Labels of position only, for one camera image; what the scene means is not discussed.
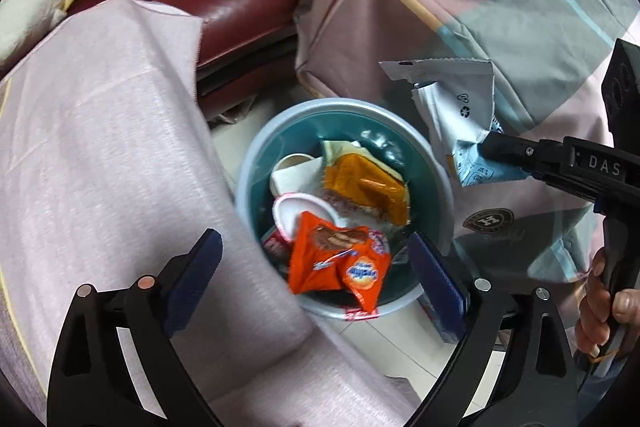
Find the trash bin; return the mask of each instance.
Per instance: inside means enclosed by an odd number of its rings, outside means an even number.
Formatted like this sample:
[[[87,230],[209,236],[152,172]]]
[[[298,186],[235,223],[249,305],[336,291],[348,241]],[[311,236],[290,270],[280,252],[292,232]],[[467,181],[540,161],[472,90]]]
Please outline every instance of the trash bin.
[[[434,159],[429,143],[388,110],[349,98],[295,105],[274,117],[255,137],[240,169],[236,210],[256,239],[273,226],[269,181],[274,165],[292,153],[320,156],[321,140],[357,140],[400,172],[408,182],[414,225],[446,255],[453,232],[453,199],[446,172]],[[399,310],[421,294],[417,277],[405,264],[389,269],[372,315],[359,312],[356,299],[344,291],[309,292],[299,298],[308,311],[348,320]]]

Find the snack packet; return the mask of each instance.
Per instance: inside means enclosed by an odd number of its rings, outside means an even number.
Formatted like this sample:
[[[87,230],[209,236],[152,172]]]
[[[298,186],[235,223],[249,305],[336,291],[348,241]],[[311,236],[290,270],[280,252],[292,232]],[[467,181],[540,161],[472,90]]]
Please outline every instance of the snack packet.
[[[324,188],[373,208],[397,226],[409,220],[409,190],[402,176],[359,144],[323,141]]]
[[[364,311],[373,312],[391,261],[380,236],[377,230],[342,229],[303,212],[289,261],[289,288],[295,294],[347,289]]]
[[[479,152],[491,131],[503,132],[495,117],[494,67],[478,58],[427,58],[380,62],[391,80],[414,84],[412,97],[430,128],[430,143],[460,186],[523,180],[528,173],[486,160]]]

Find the logo patch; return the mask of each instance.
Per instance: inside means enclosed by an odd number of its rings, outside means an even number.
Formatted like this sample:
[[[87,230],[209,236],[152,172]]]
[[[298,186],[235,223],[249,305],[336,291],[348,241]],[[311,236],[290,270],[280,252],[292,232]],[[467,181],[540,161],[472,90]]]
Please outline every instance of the logo patch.
[[[372,319],[377,316],[378,316],[378,308],[376,308],[370,313],[367,313],[362,308],[345,308],[344,309],[344,320],[349,322],[366,321],[367,319]]]
[[[513,212],[508,208],[488,208],[480,210],[465,219],[463,227],[474,232],[501,232],[513,223]]]
[[[369,230],[369,237],[371,239],[371,250],[380,255],[384,255],[389,251],[389,245],[386,242],[385,234],[380,232],[380,230]]]
[[[369,257],[361,257],[347,269],[347,277],[359,290],[368,290],[378,280],[378,270]]]

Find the orange snack wrapper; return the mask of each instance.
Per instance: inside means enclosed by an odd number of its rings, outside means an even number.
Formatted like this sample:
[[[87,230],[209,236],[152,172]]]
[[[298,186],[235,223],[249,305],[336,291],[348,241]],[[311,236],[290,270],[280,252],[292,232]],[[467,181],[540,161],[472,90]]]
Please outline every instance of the orange snack wrapper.
[[[325,140],[322,150],[324,188],[375,209],[379,217],[398,227],[409,222],[409,190],[399,172],[354,142]]]
[[[342,229],[303,212],[289,261],[292,293],[347,289],[364,311],[373,312],[391,263],[379,235],[367,227]]]

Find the cookie image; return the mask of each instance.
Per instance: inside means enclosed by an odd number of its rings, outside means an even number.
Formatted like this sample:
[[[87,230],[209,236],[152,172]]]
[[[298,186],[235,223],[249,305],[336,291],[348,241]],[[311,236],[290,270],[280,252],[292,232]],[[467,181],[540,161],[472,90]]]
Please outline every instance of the cookie image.
[[[360,257],[346,273],[350,285],[358,290],[368,290],[378,280],[378,270],[369,257]]]
[[[369,236],[363,230],[332,230],[320,225],[313,232],[316,247],[322,250],[347,250],[354,245],[364,245]]]

